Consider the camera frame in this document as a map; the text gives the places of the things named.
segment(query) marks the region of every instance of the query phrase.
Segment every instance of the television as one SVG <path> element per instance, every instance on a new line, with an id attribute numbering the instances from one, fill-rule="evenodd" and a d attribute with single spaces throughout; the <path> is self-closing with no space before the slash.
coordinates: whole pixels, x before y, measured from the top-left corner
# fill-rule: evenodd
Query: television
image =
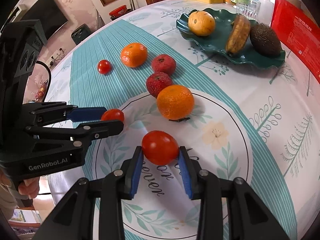
<path id="1" fill-rule="evenodd" d="M 47 40 L 68 22 L 54 0 L 36 1 L 21 20 L 40 20 Z"/>

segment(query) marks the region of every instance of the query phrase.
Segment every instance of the floral tablecloth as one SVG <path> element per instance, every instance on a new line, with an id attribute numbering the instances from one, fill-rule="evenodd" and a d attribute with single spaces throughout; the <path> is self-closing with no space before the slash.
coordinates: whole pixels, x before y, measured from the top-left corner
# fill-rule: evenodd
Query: floral tablecloth
<path id="1" fill-rule="evenodd" d="M 235 13 L 226 4 L 162 1 L 106 25 L 56 67 L 48 101 L 122 109 L 125 128 L 118 136 L 93 142 L 83 167 L 49 175 L 52 196 L 57 203 L 80 177 L 102 178 L 118 169 L 148 131 L 163 130 L 218 177 L 246 179 L 290 239 L 301 239 L 320 210 L 320 86 L 284 45 L 285 63 L 262 71 L 234 65 L 184 40 L 176 29 L 177 18 L 207 7 Z M 135 70 L 119 59 L 122 47 L 131 42 L 143 43 L 149 53 Z M 162 53 L 177 61 L 173 81 L 194 95 L 196 105 L 187 122 L 164 120 L 146 92 L 150 62 Z M 114 67 L 107 76 L 96 70 L 104 58 Z M 76 126 L 71 121 L 54 125 Z M 224 199 L 222 204 L 228 239 Z M 99 206 L 97 201 L 95 239 Z M 145 160 L 138 193 L 122 206 L 127 239 L 196 238 L 199 202 L 185 195 L 177 162 L 155 166 Z"/>

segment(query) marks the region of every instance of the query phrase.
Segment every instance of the human hand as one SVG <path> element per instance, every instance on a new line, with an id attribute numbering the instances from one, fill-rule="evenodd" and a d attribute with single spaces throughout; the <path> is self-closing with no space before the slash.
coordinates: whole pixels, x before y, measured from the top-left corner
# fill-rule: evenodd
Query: human hand
<path id="1" fill-rule="evenodd" d="M 25 179 L 22 183 L 19 184 L 18 190 L 21 195 L 28 195 L 30 199 L 35 198 L 40 190 L 39 187 L 40 177 Z M 0 183 L 11 187 L 12 183 L 8 177 L 0 170 Z"/>

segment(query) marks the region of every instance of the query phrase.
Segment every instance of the red tomato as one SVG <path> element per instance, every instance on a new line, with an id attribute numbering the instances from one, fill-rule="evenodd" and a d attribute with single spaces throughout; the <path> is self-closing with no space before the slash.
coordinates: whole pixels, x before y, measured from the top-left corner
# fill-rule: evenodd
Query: red tomato
<path id="1" fill-rule="evenodd" d="M 112 69 L 111 63 L 107 61 L 106 59 L 101 60 L 98 63 L 98 71 L 100 74 L 107 74 Z"/>
<path id="2" fill-rule="evenodd" d="M 141 146 L 145 157 L 155 165 L 167 165 L 179 154 L 177 141 L 163 131 L 148 132 Z"/>
<path id="3" fill-rule="evenodd" d="M 124 122 L 124 113 L 119 109 L 110 109 L 101 117 L 101 121 L 109 121 L 109 120 L 119 120 Z"/>

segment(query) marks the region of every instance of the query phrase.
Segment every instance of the green plate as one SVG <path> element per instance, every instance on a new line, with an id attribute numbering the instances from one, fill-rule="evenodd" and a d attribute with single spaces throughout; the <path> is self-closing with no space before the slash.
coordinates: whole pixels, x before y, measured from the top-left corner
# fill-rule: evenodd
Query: green plate
<path id="1" fill-rule="evenodd" d="M 225 45 L 232 31 L 231 23 L 234 21 L 236 14 L 230 13 L 224 9 L 219 11 L 215 11 L 211 8 L 204 9 L 205 12 L 210 13 L 214 17 L 216 21 L 216 29 L 209 36 L 200 37 L 190 31 L 188 27 L 189 15 L 196 11 L 197 10 L 192 10 L 189 14 L 184 13 L 181 15 L 180 19 L 177 20 L 177 28 L 184 39 L 194 41 L 205 51 L 221 54 L 235 64 L 249 63 L 260 69 L 267 69 L 273 66 L 280 67 L 284 62 L 284 50 L 281 51 L 280 56 L 278 57 L 265 57 L 254 50 L 250 38 L 248 38 L 243 50 L 237 55 L 237 57 L 230 57 L 225 50 Z M 250 23 L 251 26 L 257 24 L 255 20 L 250 20 Z"/>

